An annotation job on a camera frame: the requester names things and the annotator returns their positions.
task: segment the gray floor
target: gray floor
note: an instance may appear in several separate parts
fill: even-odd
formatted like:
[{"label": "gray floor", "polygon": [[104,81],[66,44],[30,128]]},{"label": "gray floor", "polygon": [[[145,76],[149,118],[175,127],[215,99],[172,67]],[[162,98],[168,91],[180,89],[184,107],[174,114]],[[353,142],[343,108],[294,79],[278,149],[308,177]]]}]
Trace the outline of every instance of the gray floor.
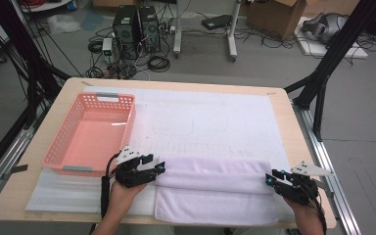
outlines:
[{"label": "gray floor", "polygon": [[[98,17],[80,9],[71,13],[81,22]],[[201,27],[201,18],[187,24]],[[89,67],[88,38],[95,31],[109,26],[110,19],[100,19],[94,29],[54,35],[79,71]],[[50,45],[56,66],[76,74],[63,56]],[[298,45],[291,49],[268,48],[260,38],[237,40],[238,60],[232,63],[227,54],[225,38],[186,35],[182,42],[182,55],[176,60],[171,54],[170,69],[164,73],[147,70],[149,79],[157,81],[198,82],[248,86],[285,87],[309,75],[319,60],[304,56]],[[376,52],[367,52],[367,60],[354,60],[353,65],[342,61],[328,83],[322,125],[322,136],[332,164],[337,171],[345,194],[362,234],[376,234]],[[148,76],[139,72],[134,79]],[[299,94],[290,94],[294,98]],[[24,110],[26,103],[22,87],[11,63],[0,64],[0,139]],[[83,234],[89,224],[80,223],[20,223],[0,222],[0,234]],[[178,228],[178,234],[221,234],[220,230],[204,228]],[[343,234],[340,227],[329,234]]]}]

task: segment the human arm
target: human arm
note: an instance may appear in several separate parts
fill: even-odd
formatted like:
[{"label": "human arm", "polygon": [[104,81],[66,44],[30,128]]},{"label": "human arm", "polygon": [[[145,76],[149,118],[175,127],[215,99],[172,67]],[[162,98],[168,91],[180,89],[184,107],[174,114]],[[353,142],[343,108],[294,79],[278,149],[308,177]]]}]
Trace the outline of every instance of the human arm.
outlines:
[{"label": "human arm", "polygon": [[126,188],[117,181],[112,184],[108,210],[99,226],[92,235],[115,234],[123,217],[129,211],[136,195],[146,187],[146,184]]},{"label": "human arm", "polygon": [[284,200],[295,213],[296,224],[303,235],[324,235],[316,208],[309,205],[302,206],[286,198]]}]

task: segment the folded towel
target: folded towel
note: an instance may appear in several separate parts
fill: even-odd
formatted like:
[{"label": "folded towel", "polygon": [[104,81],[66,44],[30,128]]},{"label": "folded towel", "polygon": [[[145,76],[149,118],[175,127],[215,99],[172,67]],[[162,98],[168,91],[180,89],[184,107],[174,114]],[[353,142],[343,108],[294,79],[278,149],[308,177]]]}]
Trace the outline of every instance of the folded towel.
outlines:
[{"label": "folded towel", "polygon": [[214,225],[278,221],[273,189],[264,183],[270,163],[258,159],[160,157],[155,218]]}]

